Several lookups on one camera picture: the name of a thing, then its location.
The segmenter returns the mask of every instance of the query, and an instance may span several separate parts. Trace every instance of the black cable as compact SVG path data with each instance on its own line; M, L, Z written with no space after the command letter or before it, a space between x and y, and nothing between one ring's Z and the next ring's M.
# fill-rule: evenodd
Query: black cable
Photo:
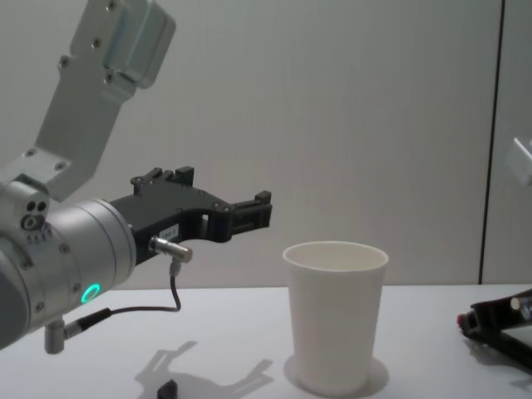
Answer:
M134 306L131 308L120 308L115 310L110 310L105 308L99 310L98 312L89 314L84 318L77 319L74 323L77 323L81 328L81 331L85 331L96 324L103 322L106 318L111 317L113 314L127 313L127 312L172 312L176 313L181 310L181 301L180 296L177 293L177 287L175 286L175 276L170 276L170 291L172 292L172 297L174 297L175 308L168 308L163 306Z
M181 301L177 293L177 287L175 286L175 277L170 277L170 291L172 292L172 296L174 297L175 308L167 308L163 306L134 306L131 308L120 308L111 310L111 315L127 312L179 312L181 310Z

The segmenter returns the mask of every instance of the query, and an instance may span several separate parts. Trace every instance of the white paper cup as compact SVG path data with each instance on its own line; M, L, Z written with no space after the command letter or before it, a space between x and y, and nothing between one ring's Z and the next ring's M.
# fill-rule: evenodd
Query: white paper cup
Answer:
M388 256L322 241L294 245L283 258L299 382L325 396L356 391L369 376Z

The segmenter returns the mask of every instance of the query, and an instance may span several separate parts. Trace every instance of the green led ring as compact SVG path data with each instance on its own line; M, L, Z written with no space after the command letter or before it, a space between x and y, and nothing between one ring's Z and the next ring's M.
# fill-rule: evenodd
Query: green led ring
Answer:
M85 290L81 296L81 303L87 303L94 299L98 293L101 291L100 284L92 284L89 288Z

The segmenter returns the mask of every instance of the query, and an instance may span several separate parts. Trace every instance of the small black object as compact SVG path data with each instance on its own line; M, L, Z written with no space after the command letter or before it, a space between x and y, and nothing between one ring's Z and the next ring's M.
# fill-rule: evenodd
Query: small black object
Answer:
M531 297L532 289L511 297L474 303L472 310L458 315L456 322L465 337L483 342L532 370L532 348L503 331L531 324L510 305L512 298Z
M178 386L174 380L169 380L157 391L157 399L177 399Z

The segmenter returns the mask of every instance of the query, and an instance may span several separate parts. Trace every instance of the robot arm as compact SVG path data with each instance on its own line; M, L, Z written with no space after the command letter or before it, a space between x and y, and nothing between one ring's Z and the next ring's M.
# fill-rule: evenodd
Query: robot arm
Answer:
M0 349L47 326L46 350L58 353L82 330L62 316L137 264L157 254L187 262L181 241L222 243L268 227L270 193L230 204L194 188L192 168L155 169L131 181L133 195L48 213L50 198L93 175L121 105L153 83L174 30L154 2L89 0L37 142L0 170Z
M63 201L94 174L122 104L153 84L175 21L146 0L90 0L35 145L0 172Z

